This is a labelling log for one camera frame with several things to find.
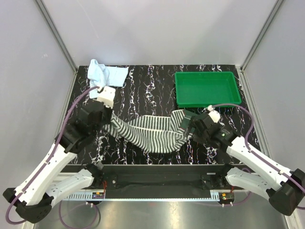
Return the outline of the green white striped towel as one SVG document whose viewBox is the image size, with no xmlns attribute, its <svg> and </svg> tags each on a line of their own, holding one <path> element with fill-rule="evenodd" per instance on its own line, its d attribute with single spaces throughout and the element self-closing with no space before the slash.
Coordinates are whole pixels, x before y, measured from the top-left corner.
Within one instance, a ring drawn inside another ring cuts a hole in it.
<svg viewBox="0 0 305 229">
<path fill-rule="evenodd" d="M 168 117 L 143 115 L 125 122 L 112 115 L 111 131 L 115 138 L 124 138 L 147 153 L 171 153 L 188 140 L 183 136 L 183 110 L 175 110 Z"/>
</svg>

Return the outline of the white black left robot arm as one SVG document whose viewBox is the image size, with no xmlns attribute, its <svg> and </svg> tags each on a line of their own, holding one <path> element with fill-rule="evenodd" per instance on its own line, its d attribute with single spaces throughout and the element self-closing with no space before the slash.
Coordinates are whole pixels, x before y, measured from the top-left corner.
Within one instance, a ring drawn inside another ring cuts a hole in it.
<svg viewBox="0 0 305 229">
<path fill-rule="evenodd" d="M 4 198 L 10 203 L 6 221 L 14 224 L 9 212 L 15 207 L 22 222 L 37 223 L 44 219 L 61 200 L 83 188 L 97 189 L 103 184 L 102 165 L 88 164 L 75 175 L 54 185 L 52 182 L 65 166 L 87 145 L 95 134 L 110 123 L 112 105 L 93 101 L 84 106 L 79 115 L 69 120 L 76 105 L 68 110 L 60 133 L 49 152 L 25 181 L 15 188 L 7 188 Z"/>
</svg>

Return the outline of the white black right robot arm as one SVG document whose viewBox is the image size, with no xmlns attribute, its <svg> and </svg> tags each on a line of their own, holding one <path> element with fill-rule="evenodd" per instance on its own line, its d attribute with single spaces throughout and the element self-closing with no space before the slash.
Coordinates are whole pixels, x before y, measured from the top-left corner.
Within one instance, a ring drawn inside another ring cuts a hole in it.
<svg viewBox="0 0 305 229">
<path fill-rule="evenodd" d="M 253 173 L 247 173 L 232 165 L 225 165 L 216 177 L 218 187 L 247 189 L 267 199 L 281 214 L 291 216 L 305 197 L 304 171 L 292 171 L 273 161 L 248 144 L 229 125 L 221 125 L 220 118 L 216 110 L 210 109 L 200 115 L 186 114 L 181 122 L 185 137 L 191 136 L 197 143 L 221 149 L 253 170 Z"/>
</svg>

